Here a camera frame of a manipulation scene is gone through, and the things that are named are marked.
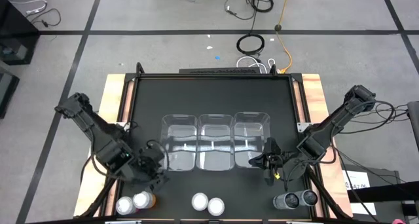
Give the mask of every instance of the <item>white paper label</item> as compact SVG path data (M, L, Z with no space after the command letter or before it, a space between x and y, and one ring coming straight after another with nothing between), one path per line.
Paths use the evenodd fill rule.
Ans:
M346 176L345 170L343 172L343 177L345 179L345 186L346 190L350 190L350 185L348 181L348 177ZM351 179L352 187L354 189L362 189L362 188L368 188L369 187L369 180L368 180L368 174L366 172L353 172L348 171L349 178ZM370 213L373 215L377 215L375 212L375 206L374 203L364 203L365 206L368 208ZM351 204L351 209L354 214L366 214L368 215L367 211L362 207L362 204L355 203Z

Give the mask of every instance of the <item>floor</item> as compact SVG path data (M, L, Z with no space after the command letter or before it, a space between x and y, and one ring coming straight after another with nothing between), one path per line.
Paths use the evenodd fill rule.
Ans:
M89 141L73 122L54 114L60 99L84 92L98 109L107 74L133 72L136 62L147 73L234 67L242 56L236 41L252 25L226 13L225 0L47 1L60 10L61 24L36 24L45 35L32 63L7 67L20 83L0 121L0 200L7 200L0 204L2 223L72 218ZM275 0L271 12L258 13L254 27L266 40L260 59L274 58L280 68L288 58L272 29L283 2ZM22 12L34 9L16 6ZM244 0L229 6L243 17L253 12ZM293 57L289 72L320 74L330 112L355 84L394 105L419 100L417 0L289 0L282 24ZM257 42L243 45L251 49ZM345 130L363 127L353 123ZM409 121L337 136L337 144L367 167L398 170L405 181L419 179Z

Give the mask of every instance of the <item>clear plastic container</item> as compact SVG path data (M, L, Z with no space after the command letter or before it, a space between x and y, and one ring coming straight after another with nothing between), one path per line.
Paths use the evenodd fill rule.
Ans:
M234 144L230 115L201 115L198 119L196 166L203 170L224 171L234 167Z
M164 116L160 142L169 154L169 170L192 170L196 159L196 117L192 115ZM167 168L166 157L163 163L163 167Z
M263 152L270 137L270 117L266 113L242 112L234 116L234 157L237 166L251 168L249 159Z

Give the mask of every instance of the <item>wooden board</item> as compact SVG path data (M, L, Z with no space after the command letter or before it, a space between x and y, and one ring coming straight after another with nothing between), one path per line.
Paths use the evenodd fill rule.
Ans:
M124 74L108 75L105 89L103 91L103 97L100 105L99 115L103 117L107 122L116 122L118 117L118 110L120 101L122 98L122 88L124 84ZM329 112L327 110L325 96L323 88L321 86L320 77L318 74L303 74L304 80L304 91L306 93L306 99L308 104L308 110L312 122L321 122L325 119ZM296 95L297 95L297 107L301 121L305 121L304 114L302 113L302 104L299 97L298 84L294 84ZM132 95L133 85L128 86L128 92L126 97L126 104L129 105ZM124 107L123 122L128 120L129 107ZM323 158L324 161L329 161L333 157L331 149L328 150L327 154ZM342 169L340 167L340 161L337 158L334 164L321 164L321 174L326 189L330 192L334 200L339 204L342 210L348 215L352 216L349 198L344 185L344 178ZM104 186L105 178L99 175L91 166L88 164L84 172L83 182L81 185L81 191L77 199L75 215L83 213L87 207L93 202L97 194L101 191ZM108 196L108 204L113 203L115 197L115 186L112 188ZM321 212L321 206L316 206L318 216L323 216ZM108 205L105 212L107 215L112 214L112 207Z

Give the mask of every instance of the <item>yellow cable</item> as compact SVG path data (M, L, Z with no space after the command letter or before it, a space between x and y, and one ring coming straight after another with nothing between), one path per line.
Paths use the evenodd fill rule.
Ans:
M285 6L287 5L287 2L288 2L288 0L285 0L283 2L281 17L280 17L280 21L278 22L278 25L281 25L282 18L283 18L283 13L285 11ZM280 40L280 43L281 43L283 49L285 50L285 52L287 53L288 58L289 58L288 66L286 68L280 70L280 73L285 73L293 65L293 58L291 57L291 54L289 53L289 51L286 49L285 45L283 44L283 41L282 41L280 35L278 34L278 32L276 32L276 36L278 37L278 40Z

